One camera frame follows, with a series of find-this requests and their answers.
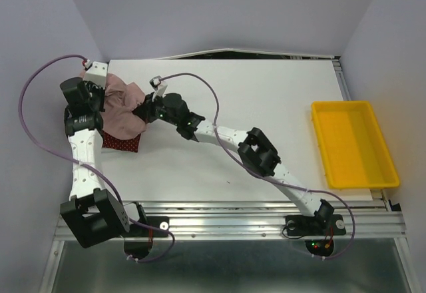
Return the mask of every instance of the cloth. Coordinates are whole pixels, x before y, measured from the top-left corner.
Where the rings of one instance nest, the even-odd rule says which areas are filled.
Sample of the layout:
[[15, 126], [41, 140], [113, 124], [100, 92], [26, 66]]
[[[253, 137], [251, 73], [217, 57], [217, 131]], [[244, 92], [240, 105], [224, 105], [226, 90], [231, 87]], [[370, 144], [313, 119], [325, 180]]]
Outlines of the cloth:
[[104, 131], [104, 142], [102, 144], [102, 147], [137, 153], [139, 149], [139, 141], [140, 141], [140, 135], [137, 135], [136, 138], [129, 139], [129, 140], [119, 140]]
[[145, 94], [136, 83], [126, 85], [118, 76], [106, 76], [105, 112], [101, 112], [104, 132], [119, 140], [136, 138], [146, 130], [146, 123], [132, 113], [145, 100]]

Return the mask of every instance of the white board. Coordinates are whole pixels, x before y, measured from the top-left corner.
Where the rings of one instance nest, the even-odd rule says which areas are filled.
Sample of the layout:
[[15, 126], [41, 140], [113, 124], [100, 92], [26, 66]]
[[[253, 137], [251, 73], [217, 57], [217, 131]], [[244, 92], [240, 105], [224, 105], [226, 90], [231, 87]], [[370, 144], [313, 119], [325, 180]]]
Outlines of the white board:
[[[282, 162], [308, 188], [327, 190], [311, 121], [314, 101], [341, 101], [331, 61], [112, 60], [108, 69], [152, 92], [151, 78], [195, 73], [208, 81], [220, 100], [218, 124], [263, 130]], [[216, 105], [199, 80], [168, 81], [191, 111], [212, 120]], [[217, 146], [183, 139], [174, 126], [156, 121], [143, 133], [139, 152], [108, 151], [103, 170], [123, 200], [271, 201], [287, 198], [256, 180]], [[371, 200], [369, 190], [339, 192], [346, 200]]]

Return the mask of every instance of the red polka dot cloth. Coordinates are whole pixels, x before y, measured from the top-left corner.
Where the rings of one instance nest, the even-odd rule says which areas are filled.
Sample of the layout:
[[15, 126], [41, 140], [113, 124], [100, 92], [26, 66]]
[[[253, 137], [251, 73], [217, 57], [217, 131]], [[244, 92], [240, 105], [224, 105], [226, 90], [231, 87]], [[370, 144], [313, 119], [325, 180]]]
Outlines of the red polka dot cloth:
[[103, 148], [113, 148], [114, 150], [138, 152], [140, 135], [130, 140], [120, 140], [114, 138], [104, 131], [104, 143]]

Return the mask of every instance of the white wall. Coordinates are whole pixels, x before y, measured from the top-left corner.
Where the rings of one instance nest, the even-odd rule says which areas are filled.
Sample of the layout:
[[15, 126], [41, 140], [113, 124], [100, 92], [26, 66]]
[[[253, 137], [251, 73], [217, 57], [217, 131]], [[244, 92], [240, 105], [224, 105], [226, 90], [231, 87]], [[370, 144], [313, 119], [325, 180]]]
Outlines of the white wall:
[[[44, 62], [67, 53], [100, 57], [72, 0], [0, 0], [0, 291], [38, 292], [71, 167], [31, 144], [18, 120], [19, 91]], [[30, 129], [68, 152], [59, 83], [80, 71], [62, 62], [30, 86]]]
[[74, 0], [108, 58], [222, 47], [340, 55], [371, 0]]
[[426, 290], [426, 0], [373, 0], [343, 57], [353, 99], [371, 101], [401, 187], [413, 261]]

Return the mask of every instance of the yellow tray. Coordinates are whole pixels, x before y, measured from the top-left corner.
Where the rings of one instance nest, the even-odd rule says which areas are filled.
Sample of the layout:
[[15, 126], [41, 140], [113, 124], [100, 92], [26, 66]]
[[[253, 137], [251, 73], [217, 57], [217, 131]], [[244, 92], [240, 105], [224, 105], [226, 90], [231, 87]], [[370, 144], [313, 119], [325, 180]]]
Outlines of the yellow tray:
[[312, 120], [330, 188], [393, 188], [399, 177], [367, 101], [314, 102]]

